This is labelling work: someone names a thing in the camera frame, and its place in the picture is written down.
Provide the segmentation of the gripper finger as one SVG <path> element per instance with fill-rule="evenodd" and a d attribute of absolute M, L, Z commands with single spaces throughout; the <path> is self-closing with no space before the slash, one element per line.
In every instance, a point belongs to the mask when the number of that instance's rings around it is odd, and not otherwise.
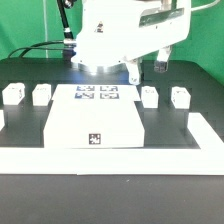
<path fill-rule="evenodd" d="M 172 47 L 167 46 L 158 51 L 157 58 L 154 62 L 154 71 L 164 73 L 168 70 L 168 61 L 172 52 Z"/>
<path fill-rule="evenodd" d="M 132 85 L 139 85 L 141 83 L 141 66 L 138 59 L 126 62 L 126 67 L 129 73 L 129 83 Z"/>

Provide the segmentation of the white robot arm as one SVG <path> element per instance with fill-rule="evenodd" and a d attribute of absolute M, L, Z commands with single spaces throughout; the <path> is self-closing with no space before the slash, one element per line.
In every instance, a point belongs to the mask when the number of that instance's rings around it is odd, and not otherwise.
<path fill-rule="evenodd" d="M 158 56 L 154 70 L 168 69 L 172 46 L 187 38 L 191 0 L 82 0 L 82 29 L 71 62 L 97 74 L 128 70 L 129 82 L 141 80 L 142 57 Z"/>

